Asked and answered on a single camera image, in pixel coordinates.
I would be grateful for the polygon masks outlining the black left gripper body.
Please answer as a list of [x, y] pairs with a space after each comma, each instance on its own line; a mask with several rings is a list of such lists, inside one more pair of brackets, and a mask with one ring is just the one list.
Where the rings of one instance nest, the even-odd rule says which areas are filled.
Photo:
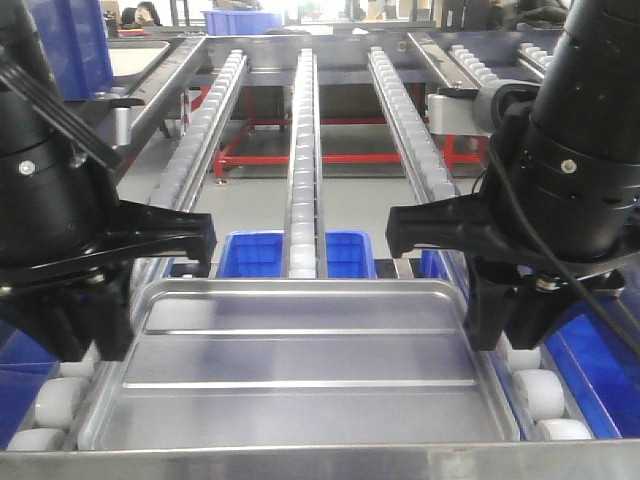
[[56, 229], [40, 214], [1, 228], [1, 298], [83, 283], [146, 257], [185, 256], [208, 270], [217, 243], [210, 215], [120, 201]]

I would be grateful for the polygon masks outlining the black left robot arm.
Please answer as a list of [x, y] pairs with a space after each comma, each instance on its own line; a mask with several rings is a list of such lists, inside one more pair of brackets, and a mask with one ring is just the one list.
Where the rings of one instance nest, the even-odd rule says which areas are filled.
[[124, 201], [120, 156], [63, 103], [22, 1], [1, 5], [1, 317], [63, 362], [133, 338], [133, 263], [184, 255], [208, 270], [212, 218]]

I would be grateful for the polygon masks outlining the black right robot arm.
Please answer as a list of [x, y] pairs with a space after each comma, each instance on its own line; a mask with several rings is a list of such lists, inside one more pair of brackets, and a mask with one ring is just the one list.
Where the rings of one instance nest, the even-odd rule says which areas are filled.
[[[530, 349], [564, 311], [623, 287], [639, 254], [639, 5], [578, 1], [540, 84], [476, 95], [490, 164], [472, 195], [391, 209], [393, 256], [465, 254], [465, 330]], [[62, 361], [90, 345], [110, 361], [132, 340], [135, 259], [183, 254], [208, 267], [207, 214], [121, 200], [120, 156], [64, 105], [27, 5], [1, 5], [1, 318]]]

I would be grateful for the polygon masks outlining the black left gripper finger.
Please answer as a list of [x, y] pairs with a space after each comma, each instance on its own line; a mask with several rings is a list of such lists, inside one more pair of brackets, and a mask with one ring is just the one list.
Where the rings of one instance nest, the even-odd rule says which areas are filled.
[[527, 276], [518, 288], [505, 333], [515, 349], [532, 350], [569, 322], [578, 301], [575, 291], [558, 277]]
[[493, 350], [509, 319], [518, 285], [514, 264], [467, 256], [469, 306], [467, 337], [473, 350]]

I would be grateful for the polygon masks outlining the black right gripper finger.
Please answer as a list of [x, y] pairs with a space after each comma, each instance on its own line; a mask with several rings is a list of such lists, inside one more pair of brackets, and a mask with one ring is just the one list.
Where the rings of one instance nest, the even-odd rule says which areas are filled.
[[21, 330], [60, 361], [80, 361], [92, 337], [84, 308], [87, 288], [40, 287], [1, 294], [1, 319]]
[[87, 280], [84, 306], [89, 331], [103, 360], [122, 361], [131, 345], [131, 264], [102, 269]]

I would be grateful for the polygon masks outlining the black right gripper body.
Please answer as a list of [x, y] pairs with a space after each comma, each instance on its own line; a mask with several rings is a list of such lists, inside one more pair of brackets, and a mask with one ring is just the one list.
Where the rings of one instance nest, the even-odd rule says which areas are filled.
[[391, 253], [430, 245], [514, 264], [515, 296], [538, 274], [579, 297], [617, 296], [625, 286], [625, 130], [618, 101], [512, 104], [491, 137], [481, 189], [393, 208]]

